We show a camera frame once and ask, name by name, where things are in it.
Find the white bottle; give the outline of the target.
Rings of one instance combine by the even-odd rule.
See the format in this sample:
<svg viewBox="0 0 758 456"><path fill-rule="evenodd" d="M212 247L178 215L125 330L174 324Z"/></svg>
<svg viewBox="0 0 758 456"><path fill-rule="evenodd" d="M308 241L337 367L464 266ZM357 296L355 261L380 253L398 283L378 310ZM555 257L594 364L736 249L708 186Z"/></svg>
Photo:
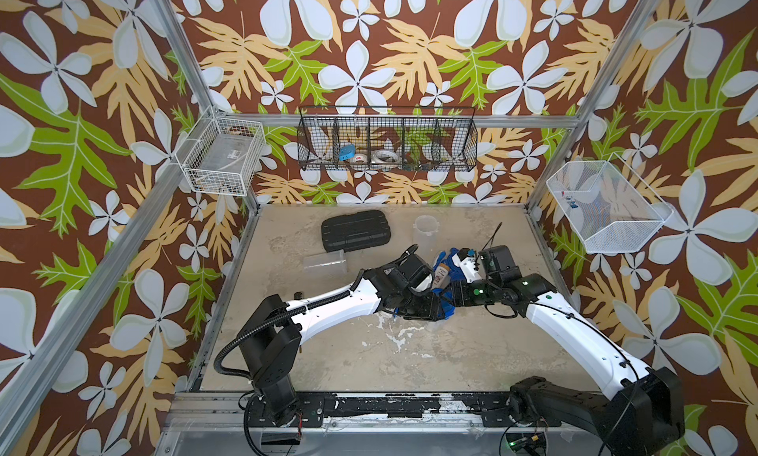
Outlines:
<svg viewBox="0 0 758 456"><path fill-rule="evenodd" d="M450 268L444 263L438 264L434 269L432 289L444 289L450 282Z"/></svg>

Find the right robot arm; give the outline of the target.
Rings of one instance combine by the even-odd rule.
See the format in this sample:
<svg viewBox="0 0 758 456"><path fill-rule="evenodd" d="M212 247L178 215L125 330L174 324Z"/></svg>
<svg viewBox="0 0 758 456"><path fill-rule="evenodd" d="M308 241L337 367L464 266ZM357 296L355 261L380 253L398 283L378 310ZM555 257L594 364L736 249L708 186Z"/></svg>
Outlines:
<svg viewBox="0 0 758 456"><path fill-rule="evenodd" d="M653 455L685 434L681 381L623 351L578 313L540 274L521 274L509 249L462 249L452 263L463 274L452 284L458 307L503 304L548 334L591 377L595 392L572 390L543 377L509 389L508 411L517 422L569 424L598 436L602 451Z"/></svg>

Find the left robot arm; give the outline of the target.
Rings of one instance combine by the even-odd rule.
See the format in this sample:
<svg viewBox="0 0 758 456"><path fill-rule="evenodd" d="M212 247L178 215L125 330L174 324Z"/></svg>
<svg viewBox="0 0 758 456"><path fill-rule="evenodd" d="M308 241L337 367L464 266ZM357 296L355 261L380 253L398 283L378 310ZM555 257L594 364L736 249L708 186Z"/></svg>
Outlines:
<svg viewBox="0 0 758 456"><path fill-rule="evenodd" d="M411 247L400 258L361 270L352 283L315 297L296 293L288 302L277 294L265 298L219 351L214 370L247 380L253 387L249 403L263 402L267 420L276 426L288 424L301 407L289 375L304 343L377 312L411 321L446 318L447 307L432 288L433 269L415 251Z"/></svg>

